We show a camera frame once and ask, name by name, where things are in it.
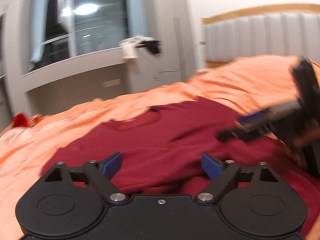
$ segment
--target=window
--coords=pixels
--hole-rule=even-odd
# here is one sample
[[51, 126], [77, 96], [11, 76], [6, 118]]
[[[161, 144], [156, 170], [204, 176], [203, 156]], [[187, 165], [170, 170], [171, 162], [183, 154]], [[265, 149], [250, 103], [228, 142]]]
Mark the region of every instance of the window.
[[[31, 64], [30, 71], [69, 57], [118, 47], [128, 38], [126, 0], [68, 0], [63, 9], [65, 23], [58, 23], [58, 0], [47, 1], [46, 23], [41, 25], [45, 37], [37, 47], [41, 46], [43, 54], [40, 61]], [[40, 28], [32, 30], [41, 32]]]

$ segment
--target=red shirt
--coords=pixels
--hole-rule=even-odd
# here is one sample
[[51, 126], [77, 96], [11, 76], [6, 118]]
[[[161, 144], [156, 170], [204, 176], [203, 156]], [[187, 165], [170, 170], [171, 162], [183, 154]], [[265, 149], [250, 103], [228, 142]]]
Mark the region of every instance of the red shirt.
[[282, 144], [271, 138], [219, 143], [215, 134], [232, 126], [237, 117], [232, 109], [205, 98], [153, 106], [136, 118], [102, 123], [58, 149], [41, 174], [58, 161], [69, 167], [81, 166], [89, 160], [102, 160], [121, 152], [123, 165], [112, 182], [123, 192], [195, 195], [210, 182], [201, 168], [203, 152], [244, 166], [265, 161], [306, 202], [308, 217], [301, 230], [302, 235], [306, 234], [320, 212], [319, 181], [295, 165]]

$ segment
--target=circular cover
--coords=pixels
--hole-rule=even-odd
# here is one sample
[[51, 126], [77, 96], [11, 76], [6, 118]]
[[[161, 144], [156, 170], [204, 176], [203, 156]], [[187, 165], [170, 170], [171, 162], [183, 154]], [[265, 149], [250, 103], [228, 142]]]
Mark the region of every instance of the circular cover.
[[275, 237], [298, 231], [306, 218], [303, 200], [274, 192], [235, 189], [222, 198], [220, 211], [231, 225], [251, 235]]
[[95, 193], [57, 184], [23, 196], [16, 206], [16, 217], [25, 233], [59, 238], [85, 230], [98, 220], [102, 211], [102, 202]]

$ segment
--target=wooden headboard frame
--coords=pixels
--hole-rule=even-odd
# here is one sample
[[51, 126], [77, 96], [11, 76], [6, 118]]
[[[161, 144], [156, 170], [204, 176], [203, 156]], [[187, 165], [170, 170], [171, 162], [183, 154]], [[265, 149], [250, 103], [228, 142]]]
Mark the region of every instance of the wooden headboard frame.
[[[301, 12], [301, 13], [316, 13], [320, 14], [320, 4], [310, 3], [290, 3], [290, 4], [272, 4], [246, 8], [236, 11], [231, 11], [221, 15], [213, 16], [210, 18], [202, 18], [202, 24], [212, 24], [220, 21], [230, 20], [239, 17], [246, 17], [252, 15], [266, 14], [266, 13], [283, 13], [283, 12]], [[228, 62], [206, 62], [207, 68], [215, 68]]]

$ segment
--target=bed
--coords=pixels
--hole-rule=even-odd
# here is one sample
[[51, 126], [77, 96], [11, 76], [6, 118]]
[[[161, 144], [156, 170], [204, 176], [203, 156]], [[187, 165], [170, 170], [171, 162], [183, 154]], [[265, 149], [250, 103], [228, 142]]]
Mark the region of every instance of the bed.
[[[98, 124], [130, 119], [150, 106], [192, 101], [198, 96], [240, 114], [295, 99], [290, 69], [297, 64], [297, 56], [313, 60], [320, 77], [316, 63], [320, 62], [320, 5], [244, 9], [203, 19], [203, 30], [208, 69], [197, 71], [187, 82], [107, 101], [96, 99], [44, 117], [32, 128], [11, 129], [0, 138], [0, 239], [23, 235], [15, 219], [15, 204], [39, 178], [44, 164], [58, 148]], [[308, 219], [314, 223], [318, 213], [315, 210]], [[316, 234], [311, 231], [309, 239]]]

